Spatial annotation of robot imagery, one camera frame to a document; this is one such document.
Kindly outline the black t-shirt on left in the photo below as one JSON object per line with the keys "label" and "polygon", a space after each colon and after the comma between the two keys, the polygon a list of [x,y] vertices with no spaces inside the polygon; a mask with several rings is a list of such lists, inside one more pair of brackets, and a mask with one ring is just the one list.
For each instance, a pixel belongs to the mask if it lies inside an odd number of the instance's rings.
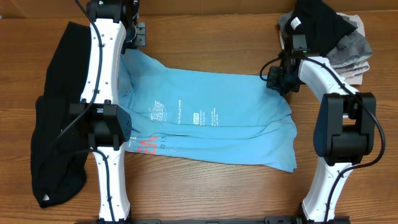
{"label": "black t-shirt on left", "polygon": [[42,208],[73,198],[86,182],[87,143],[70,124],[69,106],[78,103],[90,60],[90,28],[69,22],[47,68],[36,103],[30,147],[32,191]]}

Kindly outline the grey folded garment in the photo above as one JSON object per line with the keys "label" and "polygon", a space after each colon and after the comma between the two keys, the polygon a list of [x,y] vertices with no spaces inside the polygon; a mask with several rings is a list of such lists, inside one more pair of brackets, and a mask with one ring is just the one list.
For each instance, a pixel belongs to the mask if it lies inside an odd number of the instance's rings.
{"label": "grey folded garment", "polygon": [[292,38],[300,35],[309,52],[326,57],[331,67],[344,77],[349,67],[360,70],[358,63],[373,54],[364,32],[360,32],[361,25],[337,15],[321,1],[298,1],[294,11],[279,18],[278,25],[287,50],[293,48]]}

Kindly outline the light blue printed t-shirt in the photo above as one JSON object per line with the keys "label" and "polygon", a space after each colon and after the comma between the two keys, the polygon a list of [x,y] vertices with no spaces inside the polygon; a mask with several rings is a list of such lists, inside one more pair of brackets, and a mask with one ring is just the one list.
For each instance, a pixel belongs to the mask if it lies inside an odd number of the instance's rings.
{"label": "light blue printed t-shirt", "polygon": [[297,166],[290,106],[259,77],[168,68],[128,50],[118,94],[132,119],[129,152],[286,172]]}

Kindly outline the beige folded garment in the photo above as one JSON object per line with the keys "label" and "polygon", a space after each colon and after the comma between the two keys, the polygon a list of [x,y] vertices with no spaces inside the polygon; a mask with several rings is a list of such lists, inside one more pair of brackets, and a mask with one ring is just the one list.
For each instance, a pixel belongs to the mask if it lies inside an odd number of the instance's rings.
{"label": "beige folded garment", "polygon": [[355,26],[355,31],[344,36],[326,57],[337,74],[350,85],[361,85],[363,73],[370,69],[368,58],[373,51],[365,38],[364,24],[358,15],[337,12],[346,22]]}

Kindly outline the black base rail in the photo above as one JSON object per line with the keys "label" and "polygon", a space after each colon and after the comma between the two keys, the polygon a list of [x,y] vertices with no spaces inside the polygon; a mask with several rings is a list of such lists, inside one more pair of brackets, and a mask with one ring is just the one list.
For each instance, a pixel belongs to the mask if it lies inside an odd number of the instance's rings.
{"label": "black base rail", "polygon": [[262,219],[221,219],[221,220],[118,220],[117,224],[322,224],[306,220],[300,216],[268,216]]}

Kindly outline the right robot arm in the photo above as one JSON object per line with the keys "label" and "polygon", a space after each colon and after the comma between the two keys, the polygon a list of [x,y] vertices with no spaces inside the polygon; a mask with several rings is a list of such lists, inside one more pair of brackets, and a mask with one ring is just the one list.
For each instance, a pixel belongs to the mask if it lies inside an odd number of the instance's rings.
{"label": "right robot arm", "polygon": [[307,196],[294,216],[266,217],[265,223],[349,223],[335,207],[350,173],[374,145],[376,98],[347,84],[326,57],[307,47],[304,35],[284,39],[279,66],[270,62],[264,81],[281,96],[306,85],[320,102],[313,133],[317,169]]}

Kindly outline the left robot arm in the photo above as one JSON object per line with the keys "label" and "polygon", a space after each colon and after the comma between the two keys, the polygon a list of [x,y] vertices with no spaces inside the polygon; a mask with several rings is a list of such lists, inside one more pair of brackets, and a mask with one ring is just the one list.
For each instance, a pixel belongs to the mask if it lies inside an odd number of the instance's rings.
{"label": "left robot arm", "polygon": [[96,160],[100,190],[97,223],[131,223],[124,156],[131,136],[130,114],[119,104],[119,61],[127,49],[145,44],[138,23],[139,0],[89,1],[90,60],[79,103],[70,105],[73,124],[87,140]]}

